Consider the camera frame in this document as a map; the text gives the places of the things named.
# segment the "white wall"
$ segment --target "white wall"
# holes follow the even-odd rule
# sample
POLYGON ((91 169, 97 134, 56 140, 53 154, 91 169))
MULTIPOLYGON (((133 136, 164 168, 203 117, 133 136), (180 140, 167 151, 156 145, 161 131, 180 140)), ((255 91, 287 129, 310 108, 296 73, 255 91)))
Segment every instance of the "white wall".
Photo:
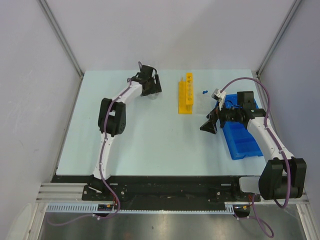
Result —
POLYGON ((0 239, 53 170, 80 79, 36 0, 0 1, 0 239))
POLYGON ((306 192, 320 220, 320 1, 306 0, 262 73, 281 139, 307 163, 306 192))
POLYGON ((294 0, 48 0, 85 70, 251 69, 294 0))

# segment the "blue object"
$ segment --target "blue object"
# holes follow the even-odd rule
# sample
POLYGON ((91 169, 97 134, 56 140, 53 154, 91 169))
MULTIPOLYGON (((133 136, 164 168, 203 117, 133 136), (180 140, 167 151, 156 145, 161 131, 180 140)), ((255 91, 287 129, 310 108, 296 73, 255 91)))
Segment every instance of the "blue object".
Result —
MULTIPOLYGON (((237 94, 226 95, 224 103, 227 108, 238 108, 237 94)), ((242 123, 226 122, 222 130, 232 160, 263 155, 256 140, 242 123)))

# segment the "reflective metal surface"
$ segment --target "reflective metal surface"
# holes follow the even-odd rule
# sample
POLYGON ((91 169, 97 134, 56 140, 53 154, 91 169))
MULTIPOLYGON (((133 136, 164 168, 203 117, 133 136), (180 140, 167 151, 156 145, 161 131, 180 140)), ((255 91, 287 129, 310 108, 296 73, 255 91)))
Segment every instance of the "reflective metal surface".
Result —
MULTIPOLYGON (((259 217, 273 229, 276 240, 305 240, 295 205, 285 210, 275 205, 257 205, 259 217)), ((261 240, 266 237, 252 219, 209 214, 119 214, 97 220, 91 216, 66 226, 51 222, 72 220, 78 213, 46 213, 39 240, 261 240)))

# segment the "blue container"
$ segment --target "blue container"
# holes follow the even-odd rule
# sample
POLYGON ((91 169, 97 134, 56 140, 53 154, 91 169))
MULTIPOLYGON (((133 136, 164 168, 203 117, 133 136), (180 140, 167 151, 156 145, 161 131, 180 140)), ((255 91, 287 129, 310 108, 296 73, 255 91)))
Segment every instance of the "blue container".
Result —
MULTIPOLYGON (((230 94, 225 96, 224 103, 227 108, 237 108, 237 94, 230 94)), ((238 122, 226 122, 222 130, 232 160, 263 155, 256 140, 248 132, 248 130, 245 129, 245 126, 243 124, 238 122)))

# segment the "yellow test tube rack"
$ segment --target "yellow test tube rack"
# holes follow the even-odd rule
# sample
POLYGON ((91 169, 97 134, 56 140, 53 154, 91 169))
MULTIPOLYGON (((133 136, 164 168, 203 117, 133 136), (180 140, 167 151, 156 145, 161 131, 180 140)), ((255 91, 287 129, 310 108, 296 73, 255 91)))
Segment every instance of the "yellow test tube rack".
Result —
POLYGON ((188 72, 179 81, 179 99, 178 114, 192 114, 192 106, 194 104, 194 78, 191 72, 188 72))

